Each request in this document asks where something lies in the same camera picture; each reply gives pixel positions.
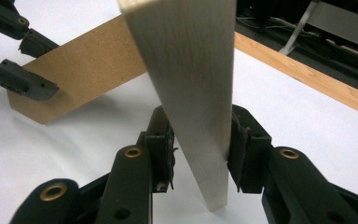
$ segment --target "black plastic bracket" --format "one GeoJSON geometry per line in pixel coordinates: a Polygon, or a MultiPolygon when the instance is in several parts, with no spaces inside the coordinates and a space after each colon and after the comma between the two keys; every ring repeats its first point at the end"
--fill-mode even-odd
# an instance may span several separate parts
{"type": "Polygon", "coordinates": [[[275,183],[273,188],[266,185],[263,195],[263,205],[271,212],[268,222],[358,223],[356,211],[300,151],[273,148],[269,153],[268,172],[275,183]]]}
{"type": "Polygon", "coordinates": [[[232,107],[231,141],[227,167],[243,193],[261,193],[262,162],[269,154],[271,136],[246,109],[232,107]]]}
{"type": "Polygon", "coordinates": [[[46,101],[57,91],[57,84],[23,69],[16,63],[0,63],[0,86],[36,101],[46,101]]]}
{"type": "Polygon", "coordinates": [[[149,150],[122,148],[116,155],[95,223],[152,223],[152,172],[149,150]]]}
{"type": "Polygon", "coordinates": [[[38,58],[56,49],[58,45],[34,29],[14,7],[14,0],[0,0],[0,33],[13,39],[22,39],[20,51],[23,54],[38,58]]]}
{"type": "Polygon", "coordinates": [[[144,146],[150,151],[153,170],[153,193],[166,193],[171,184],[173,189],[174,134],[162,106],[153,111],[144,146]]]}
{"type": "Polygon", "coordinates": [[[79,190],[75,181],[50,180],[34,189],[10,223],[74,223],[74,205],[77,204],[78,196],[79,190]]]}
{"type": "Polygon", "coordinates": [[[0,33],[13,39],[22,39],[29,22],[14,7],[14,1],[0,1],[0,33]]]}

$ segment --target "clamp arm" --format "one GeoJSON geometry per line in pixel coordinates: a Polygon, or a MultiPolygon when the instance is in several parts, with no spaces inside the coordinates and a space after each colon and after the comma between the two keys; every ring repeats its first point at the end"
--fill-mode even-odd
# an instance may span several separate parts
{"type": "Polygon", "coordinates": [[[58,47],[36,30],[28,28],[29,25],[28,20],[14,7],[14,0],[0,0],[0,33],[13,39],[22,39],[21,53],[38,58],[58,47]]]}
{"type": "Polygon", "coordinates": [[[358,195],[329,183],[302,152],[273,147],[244,108],[233,106],[228,170],[238,191],[263,193],[269,223],[358,223],[358,195]]]}
{"type": "Polygon", "coordinates": [[[9,60],[0,63],[0,86],[36,101],[50,99],[59,89],[55,83],[9,60]]]}
{"type": "Polygon", "coordinates": [[[152,194],[172,186],[173,141],[159,106],[136,145],[117,153],[110,174],[80,189],[73,180],[50,180],[28,196],[10,223],[151,223],[152,194]]]}

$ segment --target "particle board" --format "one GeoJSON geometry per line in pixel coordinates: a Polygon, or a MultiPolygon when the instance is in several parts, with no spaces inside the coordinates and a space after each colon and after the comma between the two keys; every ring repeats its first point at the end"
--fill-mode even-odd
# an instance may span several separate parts
{"type": "Polygon", "coordinates": [[[13,109],[41,124],[65,115],[146,71],[120,16],[23,67],[60,87],[46,102],[7,92],[13,109]]]}

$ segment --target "wooden shelf edge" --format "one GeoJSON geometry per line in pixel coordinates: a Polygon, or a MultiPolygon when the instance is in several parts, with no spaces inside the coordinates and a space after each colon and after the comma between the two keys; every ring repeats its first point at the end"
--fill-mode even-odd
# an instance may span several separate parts
{"type": "Polygon", "coordinates": [[[235,48],[358,111],[358,90],[236,33],[235,48]]]}

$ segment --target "clamp jaw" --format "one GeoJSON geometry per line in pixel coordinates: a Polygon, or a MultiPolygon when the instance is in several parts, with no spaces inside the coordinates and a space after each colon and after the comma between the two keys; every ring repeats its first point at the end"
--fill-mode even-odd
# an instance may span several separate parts
{"type": "MultiPolygon", "coordinates": [[[[28,28],[28,20],[19,14],[14,2],[0,0],[0,33],[13,39],[22,39],[21,53],[35,58],[56,49],[56,43],[28,28]]],[[[0,86],[36,101],[50,99],[59,89],[55,83],[27,72],[9,60],[0,63],[0,86]]]]}
{"type": "Polygon", "coordinates": [[[29,25],[28,20],[14,7],[14,0],[0,0],[0,33],[13,39],[22,39],[21,53],[38,58],[58,47],[36,30],[28,28],[29,25]]]}
{"type": "Polygon", "coordinates": [[[0,86],[36,101],[50,99],[59,89],[55,83],[9,60],[0,63],[0,86]]]}

